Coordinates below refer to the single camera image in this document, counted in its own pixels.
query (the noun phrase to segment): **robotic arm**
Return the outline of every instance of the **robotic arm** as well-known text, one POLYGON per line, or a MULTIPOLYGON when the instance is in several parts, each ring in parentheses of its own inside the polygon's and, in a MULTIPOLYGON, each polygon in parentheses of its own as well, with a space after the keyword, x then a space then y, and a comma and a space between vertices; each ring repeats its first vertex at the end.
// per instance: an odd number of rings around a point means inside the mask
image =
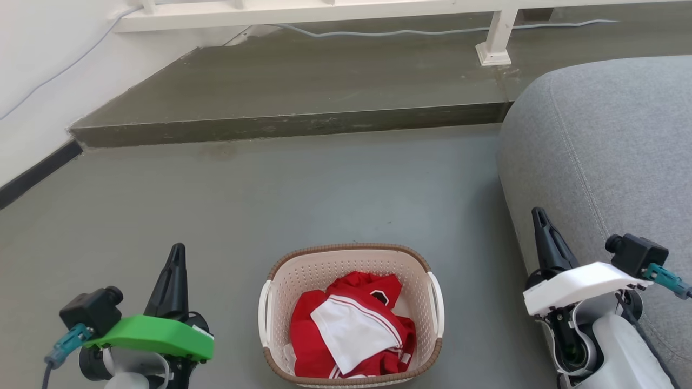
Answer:
POLYGON ((185 246, 171 248, 143 315, 122 318, 118 288, 81 294, 60 310, 71 329, 46 356, 50 370, 81 347, 82 374, 106 389, 187 389, 192 371, 214 354, 204 317, 188 309, 185 246))
POLYGON ((558 377, 579 389, 677 388, 637 324, 642 302, 635 289, 657 283, 679 298, 692 296, 689 285, 662 267, 668 250, 613 235, 605 244, 611 263, 580 266, 545 210, 531 213, 540 267, 527 280, 524 301, 550 333, 558 377))

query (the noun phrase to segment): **black and white logo patch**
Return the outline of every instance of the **black and white logo patch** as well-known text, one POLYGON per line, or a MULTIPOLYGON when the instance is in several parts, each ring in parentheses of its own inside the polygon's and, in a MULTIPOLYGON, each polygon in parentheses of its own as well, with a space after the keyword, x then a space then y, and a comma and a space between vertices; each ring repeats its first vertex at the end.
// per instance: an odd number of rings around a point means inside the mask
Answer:
POLYGON ((389 298, 383 291, 374 290, 370 292, 370 295, 375 297, 377 300, 380 300, 384 305, 389 304, 389 298))

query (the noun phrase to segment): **basket handle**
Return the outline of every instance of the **basket handle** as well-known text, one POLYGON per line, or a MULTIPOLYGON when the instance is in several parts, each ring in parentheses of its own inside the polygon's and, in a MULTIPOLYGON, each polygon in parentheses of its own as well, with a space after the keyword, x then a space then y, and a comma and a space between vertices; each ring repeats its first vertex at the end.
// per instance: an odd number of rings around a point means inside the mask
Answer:
POLYGON ((257 311, 257 326, 259 327, 259 340, 262 342, 262 347, 268 347, 269 335, 266 331, 266 306, 269 296, 269 287, 271 280, 267 280, 262 287, 262 292, 259 294, 259 310, 257 311))
POLYGON ((428 272, 428 277, 432 283, 432 290, 435 292, 435 311, 437 312, 437 337, 441 338, 444 334, 444 301, 442 300, 442 289, 439 287, 437 277, 432 271, 428 272))

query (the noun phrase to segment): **plastic basket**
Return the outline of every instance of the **plastic basket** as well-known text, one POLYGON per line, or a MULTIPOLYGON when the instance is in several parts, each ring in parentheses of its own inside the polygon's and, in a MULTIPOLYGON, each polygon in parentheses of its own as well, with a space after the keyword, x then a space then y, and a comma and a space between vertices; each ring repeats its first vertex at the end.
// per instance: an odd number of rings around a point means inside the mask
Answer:
POLYGON ((393 244, 337 244, 294 251, 269 273, 259 296, 259 338, 266 361, 283 379, 306 388, 373 388, 408 381, 437 360, 444 333, 444 303, 436 277, 420 254, 393 244), (290 343, 289 323, 303 292, 326 289, 352 271, 395 274, 402 284, 393 312, 413 319, 417 346, 407 372, 357 379, 317 379, 289 373, 283 347, 290 343))

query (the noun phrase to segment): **red and white jacket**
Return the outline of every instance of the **red and white jacket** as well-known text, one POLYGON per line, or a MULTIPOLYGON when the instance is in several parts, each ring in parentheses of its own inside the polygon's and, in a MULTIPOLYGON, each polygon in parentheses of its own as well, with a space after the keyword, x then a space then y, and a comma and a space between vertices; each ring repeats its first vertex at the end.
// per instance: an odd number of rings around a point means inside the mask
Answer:
POLYGON ((395 316, 401 283, 353 272, 327 291, 298 299, 290 337, 298 377, 360 378, 405 372, 416 347, 415 325, 395 316))

